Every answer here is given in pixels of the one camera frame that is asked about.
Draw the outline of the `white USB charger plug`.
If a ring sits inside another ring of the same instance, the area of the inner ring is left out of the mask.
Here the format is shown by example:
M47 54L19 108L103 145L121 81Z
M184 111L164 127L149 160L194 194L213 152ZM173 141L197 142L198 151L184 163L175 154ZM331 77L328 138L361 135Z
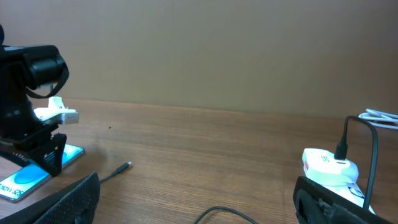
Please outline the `white USB charger plug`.
M302 161L305 176L320 185L355 184L359 176L354 162L335 159L332 152L324 149L305 148Z

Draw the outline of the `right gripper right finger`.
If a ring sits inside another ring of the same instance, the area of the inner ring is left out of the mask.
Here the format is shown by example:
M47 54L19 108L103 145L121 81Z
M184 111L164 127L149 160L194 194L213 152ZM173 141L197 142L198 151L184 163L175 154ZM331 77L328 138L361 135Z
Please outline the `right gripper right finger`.
M300 224L391 224L307 177L298 177L293 194Z

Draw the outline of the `turquoise screen Galaxy smartphone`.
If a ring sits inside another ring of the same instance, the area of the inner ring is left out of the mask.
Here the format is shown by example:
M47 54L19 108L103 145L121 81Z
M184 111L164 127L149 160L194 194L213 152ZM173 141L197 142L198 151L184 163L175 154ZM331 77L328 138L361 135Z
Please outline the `turquoise screen Galaxy smartphone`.
M84 153L82 147L66 144L62 168L75 162ZM1 181L1 198L10 202L21 201L51 178L52 176L39 166L28 165Z

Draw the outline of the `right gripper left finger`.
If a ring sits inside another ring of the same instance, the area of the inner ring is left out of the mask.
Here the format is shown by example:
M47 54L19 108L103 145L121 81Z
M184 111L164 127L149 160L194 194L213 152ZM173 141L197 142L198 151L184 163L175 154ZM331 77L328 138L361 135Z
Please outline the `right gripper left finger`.
M92 224L100 200L100 180L92 174L1 219L1 224Z

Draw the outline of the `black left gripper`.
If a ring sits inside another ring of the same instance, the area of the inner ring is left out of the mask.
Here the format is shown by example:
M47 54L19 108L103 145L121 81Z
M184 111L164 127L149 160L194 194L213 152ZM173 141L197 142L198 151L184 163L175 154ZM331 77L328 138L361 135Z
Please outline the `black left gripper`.
M54 121L38 119L25 93L1 93L1 157L21 167L37 165L58 176L67 136L53 136L57 128Z

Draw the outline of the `white power strip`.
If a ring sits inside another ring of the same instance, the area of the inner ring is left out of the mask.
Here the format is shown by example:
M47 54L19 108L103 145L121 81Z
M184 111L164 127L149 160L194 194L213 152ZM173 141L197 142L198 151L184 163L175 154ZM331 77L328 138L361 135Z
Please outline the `white power strip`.
M327 186L322 185L323 187L331 190L337 195L349 200L359 207L363 207L366 195L361 191L357 182L355 184L346 184L342 186Z

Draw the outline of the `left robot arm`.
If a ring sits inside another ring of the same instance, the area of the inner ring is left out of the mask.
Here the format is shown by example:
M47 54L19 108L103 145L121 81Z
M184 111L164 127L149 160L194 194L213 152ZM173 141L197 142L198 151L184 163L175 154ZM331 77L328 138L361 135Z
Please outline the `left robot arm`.
M51 85L55 96L69 77L66 62L54 45L1 45L1 157L25 167L35 164L56 177L62 171L67 137L52 134L60 124L41 121L31 98L36 89Z

